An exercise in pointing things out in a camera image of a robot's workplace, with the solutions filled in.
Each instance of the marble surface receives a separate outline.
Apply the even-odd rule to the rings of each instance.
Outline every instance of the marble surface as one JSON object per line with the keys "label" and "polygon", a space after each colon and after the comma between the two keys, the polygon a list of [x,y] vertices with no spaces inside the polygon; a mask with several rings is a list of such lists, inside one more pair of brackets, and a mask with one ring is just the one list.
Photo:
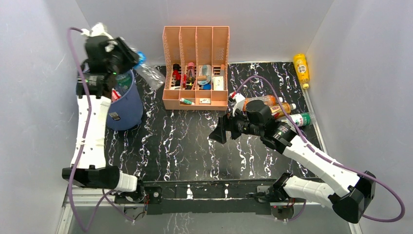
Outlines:
{"label": "marble surface", "polygon": [[[157,68],[166,73],[164,66]],[[295,103],[292,114],[308,111],[291,62],[230,64],[229,92],[251,75],[269,79],[280,97]],[[256,136],[228,138],[225,145],[208,140],[224,112],[165,110],[163,88],[154,91],[141,78],[136,80],[145,108],[142,124],[127,131],[106,129],[105,157],[110,165],[144,181],[278,178],[284,172],[314,176],[299,163],[267,149]],[[262,81],[252,81],[243,88],[244,95],[271,94]],[[319,147],[312,125],[302,132]]]}

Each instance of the yellow bottle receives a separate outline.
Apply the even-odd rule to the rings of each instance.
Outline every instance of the yellow bottle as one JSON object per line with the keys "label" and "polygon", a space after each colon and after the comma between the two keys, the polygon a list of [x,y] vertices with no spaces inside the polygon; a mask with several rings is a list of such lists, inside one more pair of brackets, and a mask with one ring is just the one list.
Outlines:
{"label": "yellow bottle", "polygon": [[293,57],[294,67],[296,68],[298,80],[301,84],[303,89],[308,89],[310,85],[308,82],[310,81],[310,77],[308,75],[308,66],[307,60],[305,60],[304,54],[297,54]]}

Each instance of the storage box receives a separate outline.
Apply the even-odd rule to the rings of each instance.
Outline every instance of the storage box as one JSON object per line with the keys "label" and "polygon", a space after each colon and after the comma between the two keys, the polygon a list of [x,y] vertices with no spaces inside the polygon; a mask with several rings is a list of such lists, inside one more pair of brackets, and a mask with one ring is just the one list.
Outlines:
{"label": "storage box", "polygon": [[[163,32],[167,77],[162,100],[168,110],[219,110],[227,109],[228,87],[227,69],[229,52],[229,27],[227,26],[166,26]],[[200,76],[203,65],[211,66],[211,90],[201,90],[194,82],[191,90],[172,86],[173,64],[179,64],[181,81],[187,73],[188,63],[195,64],[196,77]],[[223,77],[223,89],[214,90],[214,77]],[[185,98],[195,102],[186,105],[179,101]],[[200,103],[209,98],[210,103]]]}

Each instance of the blue bucket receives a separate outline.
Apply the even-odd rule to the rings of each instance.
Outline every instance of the blue bucket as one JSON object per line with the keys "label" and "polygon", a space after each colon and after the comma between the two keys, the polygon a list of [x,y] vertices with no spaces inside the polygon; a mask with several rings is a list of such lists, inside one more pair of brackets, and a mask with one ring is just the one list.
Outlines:
{"label": "blue bucket", "polygon": [[106,119],[106,126],[116,131],[127,130],[142,122],[143,104],[136,88],[135,75],[132,70],[130,73],[132,85],[120,99],[112,102]]}

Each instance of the white wall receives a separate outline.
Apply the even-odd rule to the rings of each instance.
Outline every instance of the white wall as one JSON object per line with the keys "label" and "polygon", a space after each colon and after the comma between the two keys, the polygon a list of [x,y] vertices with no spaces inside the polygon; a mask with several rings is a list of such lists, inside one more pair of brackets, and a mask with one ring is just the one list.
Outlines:
{"label": "white wall", "polygon": [[[309,94],[329,154],[369,170],[404,200],[403,220],[363,233],[412,233],[413,1],[335,0],[307,51]],[[396,217],[377,187],[367,215]]]}
{"label": "white wall", "polygon": [[[74,0],[0,0],[0,233],[56,231],[77,130]],[[80,57],[84,39],[74,33]]]}
{"label": "white wall", "polygon": [[103,22],[165,64],[168,25],[228,25],[229,61],[287,61],[307,51],[333,0],[77,0],[90,25]]}

